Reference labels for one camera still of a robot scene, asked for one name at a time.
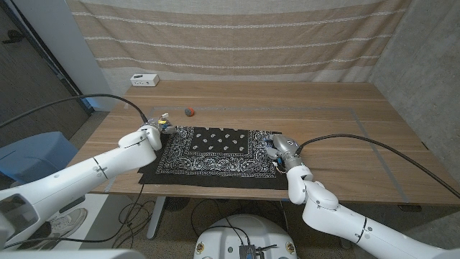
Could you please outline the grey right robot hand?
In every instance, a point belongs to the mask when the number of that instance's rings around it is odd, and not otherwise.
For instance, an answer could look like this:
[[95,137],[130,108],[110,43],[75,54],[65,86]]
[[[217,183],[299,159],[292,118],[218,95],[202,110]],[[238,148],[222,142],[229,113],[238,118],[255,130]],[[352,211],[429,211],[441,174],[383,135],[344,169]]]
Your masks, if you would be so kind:
[[266,147],[268,157],[276,160],[284,168],[284,171],[304,165],[300,156],[296,154],[299,146],[294,139],[282,134],[272,134],[268,136],[267,141],[272,144]]

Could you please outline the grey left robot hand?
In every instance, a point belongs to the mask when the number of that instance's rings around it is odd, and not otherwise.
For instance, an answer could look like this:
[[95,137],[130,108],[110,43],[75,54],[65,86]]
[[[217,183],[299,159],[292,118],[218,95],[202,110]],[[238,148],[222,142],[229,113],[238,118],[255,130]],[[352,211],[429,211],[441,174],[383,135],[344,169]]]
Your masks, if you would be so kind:
[[167,119],[151,119],[145,124],[157,128],[162,134],[171,135],[177,132],[176,126]]

